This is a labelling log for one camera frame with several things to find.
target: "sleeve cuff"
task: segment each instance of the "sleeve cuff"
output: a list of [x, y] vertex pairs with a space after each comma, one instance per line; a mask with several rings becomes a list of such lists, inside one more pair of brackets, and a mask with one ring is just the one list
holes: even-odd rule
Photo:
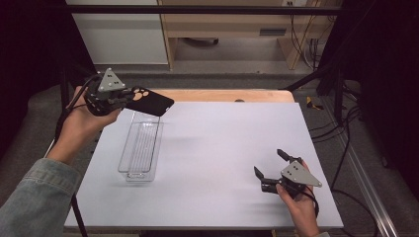
[[73, 195], [80, 181], [80, 174], [64, 163], [41, 158], [25, 175], [25, 179], [45, 182]]

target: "human hand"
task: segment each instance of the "human hand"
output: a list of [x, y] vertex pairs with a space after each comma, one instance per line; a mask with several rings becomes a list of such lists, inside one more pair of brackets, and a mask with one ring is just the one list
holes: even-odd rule
[[[302, 166], [308, 170], [305, 162]], [[311, 194], [313, 186], [307, 186], [305, 192]], [[312, 237], [320, 233], [314, 211], [314, 203], [312, 199], [304, 195], [298, 195], [292, 199], [289, 193], [280, 184], [277, 184], [277, 192], [283, 202], [287, 205], [293, 224], [300, 237]]]
[[[81, 87], [75, 89], [74, 95]], [[87, 109], [84, 93], [74, 105], [74, 109], [64, 121], [61, 133], [55, 145], [46, 155], [46, 158], [57, 160], [70, 165], [75, 155], [106, 125], [117, 120], [121, 110], [112, 111], [104, 117], [96, 117]]]

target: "white tabletop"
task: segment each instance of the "white tabletop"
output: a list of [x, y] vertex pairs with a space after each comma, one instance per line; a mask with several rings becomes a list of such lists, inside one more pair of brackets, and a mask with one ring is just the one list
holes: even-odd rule
[[[87, 228], [277, 229], [292, 227], [279, 196], [261, 192], [253, 167], [278, 179], [283, 149], [302, 157], [315, 188], [318, 225], [343, 223], [297, 103], [180, 102], [162, 117], [155, 180], [127, 183], [118, 172], [133, 111], [107, 126], [77, 194]], [[76, 227], [72, 210], [66, 227]]]

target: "aluminum rail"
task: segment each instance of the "aluminum rail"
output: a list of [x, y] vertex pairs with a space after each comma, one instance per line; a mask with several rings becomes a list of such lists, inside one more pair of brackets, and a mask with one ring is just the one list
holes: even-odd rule
[[220, 15], [315, 15], [354, 14], [341, 7], [181, 6], [181, 5], [48, 5], [48, 10], [75, 14], [220, 14]]
[[[329, 116], [335, 120], [333, 115], [333, 105], [331, 99], [328, 97], [320, 97], [322, 104], [325, 106], [325, 109]], [[343, 132], [339, 135], [341, 145], [345, 148], [346, 142], [348, 141], [348, 136], [346, 132]], [[385, 210], [384, 205], [381, 202], [381, 199], [378, 196], [376, 189], [374, 188], [373, 183], [370, 180], [367, 172], [364, 170], [363, 165], [361, 164], [360, 159], [357, 156], [354, 148], [351, 143], [348, 144], [348, 153], [347, 158], [351, 167], [354, 177], [357, 180], [357, 183], [361, 189], [361, 192], [366, 199], [367, 205], [370, 208], [371, 213], [377, 222], [377, 227], [383, 237], [398, 237], [397, 231]]]

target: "wrist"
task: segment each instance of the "wrist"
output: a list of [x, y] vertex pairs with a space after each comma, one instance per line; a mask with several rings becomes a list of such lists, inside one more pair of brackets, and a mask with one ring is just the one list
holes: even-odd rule
[[80, 144], [72, 141], [58, 140], [45, 156], [45, 158], [71, 165], [80, 149]]

